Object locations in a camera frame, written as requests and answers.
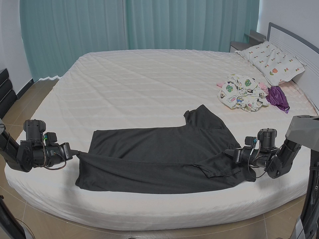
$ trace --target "tiled floor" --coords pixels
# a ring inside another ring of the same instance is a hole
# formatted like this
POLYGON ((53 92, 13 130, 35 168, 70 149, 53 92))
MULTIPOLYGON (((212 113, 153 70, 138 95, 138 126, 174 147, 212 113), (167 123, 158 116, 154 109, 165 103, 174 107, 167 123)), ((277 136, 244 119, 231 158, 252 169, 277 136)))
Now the tiled floor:
MULTIPOLYGON (((50 92, 57 80, 35 83, 21 99, 14 103, 3 118, 7 130, 17 138, 23 130, 23 122, 30 119, 42 100, 50 92)), ((277 209, 257 217, 216 226, 174 229, 160 231, 115 231, 99 229, 67 221, 37 210, 29 205, 14 189, 4 174, 5 161, 0 157, 0 195, 17 219, 24 221, 36 239, 126 239, 134 238, 236 238, 236 239, 275 239, 289 238, 295 221, 302 210, 304 196, 299 197, 277 209)), ((9 238, 0 229, 0 238, 9 238)))

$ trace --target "fitted sheet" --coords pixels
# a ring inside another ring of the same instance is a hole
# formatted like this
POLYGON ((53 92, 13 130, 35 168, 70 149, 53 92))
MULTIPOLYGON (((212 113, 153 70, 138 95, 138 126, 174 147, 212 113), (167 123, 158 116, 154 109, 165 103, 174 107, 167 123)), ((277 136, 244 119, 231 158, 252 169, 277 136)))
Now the fitted sheet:
MULTIPOLYGON (((88 53, 58 81, 32 119, 46 122, 59 143, 89 150, 95 130, 185 125, 183 114, 204 104, 220 117, 243 146, 245 136, 261 128, 278 131, 280 146, 294 115, 316 115, 293 82, 281 85, 290 105, 285 114, 275 106, 248 113, 229 109, 217 98, 216 82, 228 74, 266 82, 236 53, 196 50, 126 50, 88 53)), ((25 132, 18 138, 25 139, 25 132)), ((239 221, 265 213, 306 192, 310 150, 302 147, 291 171, 278 178, 220 191, 190 194, 92 192, 78 188, 76 156, 62 170, 36 168, 29 173, 6 165, 9 185, 31 205, 85 225, 116 230, 199 227, 239 221)), ((262 169, 256 169, 257 175, 262 169)))

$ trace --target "white pillowcase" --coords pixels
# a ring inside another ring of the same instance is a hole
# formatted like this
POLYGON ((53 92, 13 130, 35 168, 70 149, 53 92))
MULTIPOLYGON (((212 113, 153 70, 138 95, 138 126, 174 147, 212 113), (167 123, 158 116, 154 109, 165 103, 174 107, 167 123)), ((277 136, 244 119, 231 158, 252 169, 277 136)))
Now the white pillowcase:
POLYGON ((273 86, 290 81, 305 71, 295 56, 281 51, 268 41, 236 52, 256 66, 273 86))

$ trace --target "white wall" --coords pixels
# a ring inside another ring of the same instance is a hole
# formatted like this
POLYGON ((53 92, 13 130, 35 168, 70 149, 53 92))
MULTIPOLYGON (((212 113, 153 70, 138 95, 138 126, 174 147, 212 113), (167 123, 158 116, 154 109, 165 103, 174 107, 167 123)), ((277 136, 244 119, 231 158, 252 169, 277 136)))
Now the white wall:
POLYGON ((319 0, 260 0, 257 31, 273 22, 319 47, 319 0))
POLYGON ((20 26, 20 0, 0 0, 0 70, 7 68, 17 94, 31 79, 20 26))

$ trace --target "pink cloth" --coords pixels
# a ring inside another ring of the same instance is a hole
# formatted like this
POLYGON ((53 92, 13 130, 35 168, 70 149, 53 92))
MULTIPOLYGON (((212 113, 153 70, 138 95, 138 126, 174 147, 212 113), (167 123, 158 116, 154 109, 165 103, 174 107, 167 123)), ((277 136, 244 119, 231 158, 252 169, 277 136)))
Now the pink cloth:
MULTIPOLYGON (((220 88, 223 86, 223 82, 217 82, 216 85, 219 86, 220 88)), ((259 87, 266 93, 266 96, 269 94, 269 91, 268 91, 268 87, 265 85, 265 83, 263 82, 260 82, 259 84, 259 87)))

